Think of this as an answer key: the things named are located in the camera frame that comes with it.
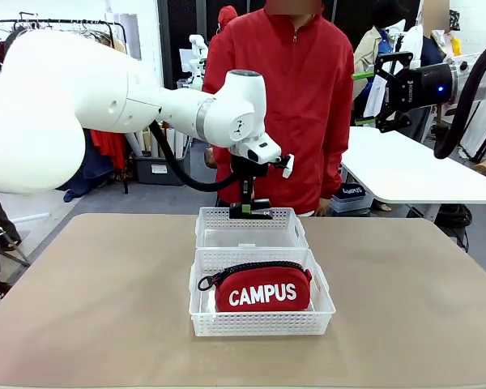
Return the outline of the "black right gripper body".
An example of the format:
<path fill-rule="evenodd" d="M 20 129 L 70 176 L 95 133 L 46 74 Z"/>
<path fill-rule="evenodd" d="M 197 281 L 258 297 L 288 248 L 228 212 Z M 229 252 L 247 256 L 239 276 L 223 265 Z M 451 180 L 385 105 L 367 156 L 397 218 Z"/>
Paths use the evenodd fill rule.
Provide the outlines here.
<path fill-rule="evenodd" d="M 396 76 L 397 108 L 420 108 L 448 102 L 452 97 L 452 71 L 441 63 L 415 70 L 402 69 Z"/>

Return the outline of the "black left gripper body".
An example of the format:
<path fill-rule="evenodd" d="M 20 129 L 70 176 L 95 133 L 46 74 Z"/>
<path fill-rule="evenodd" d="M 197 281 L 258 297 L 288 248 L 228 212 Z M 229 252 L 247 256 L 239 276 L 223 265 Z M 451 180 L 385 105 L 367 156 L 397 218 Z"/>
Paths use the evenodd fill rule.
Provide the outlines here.
<path fill-rule="evenodd" d="M 254 206 L 254 182 L 257 177 L 265 177 L 268 163 L 259 164 L 241 156 L 232 156 L 232 171 L 238 176 L 241 204 Z"/>

